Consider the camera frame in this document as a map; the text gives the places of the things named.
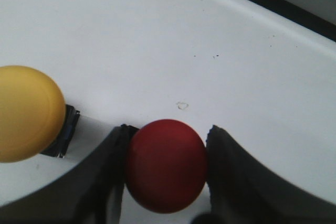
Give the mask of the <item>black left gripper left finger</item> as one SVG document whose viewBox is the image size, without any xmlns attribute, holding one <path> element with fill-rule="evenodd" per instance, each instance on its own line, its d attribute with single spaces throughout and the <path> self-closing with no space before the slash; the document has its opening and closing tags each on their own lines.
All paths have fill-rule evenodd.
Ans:
<svg viewBox="0 0 336 224">
<path fill-rule="evenodd" d="M 119 223 L 127 149 L 138 128 L 115 127 L 83 161 L 42 189 L 1 207 L 1 223 Z"/>
</svg>

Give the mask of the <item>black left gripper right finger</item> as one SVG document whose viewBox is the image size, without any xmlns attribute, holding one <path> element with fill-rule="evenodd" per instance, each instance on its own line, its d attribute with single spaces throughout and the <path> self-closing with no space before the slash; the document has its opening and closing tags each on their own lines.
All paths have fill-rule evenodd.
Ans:
<svg viewBox="0 0 336 224">
<path fill-rule="evenodd" d="M 224 129 L 206 139 L 211 212 L 224 223 L 335 223 L 335 204 L 283 179 Z"/>
</svg>

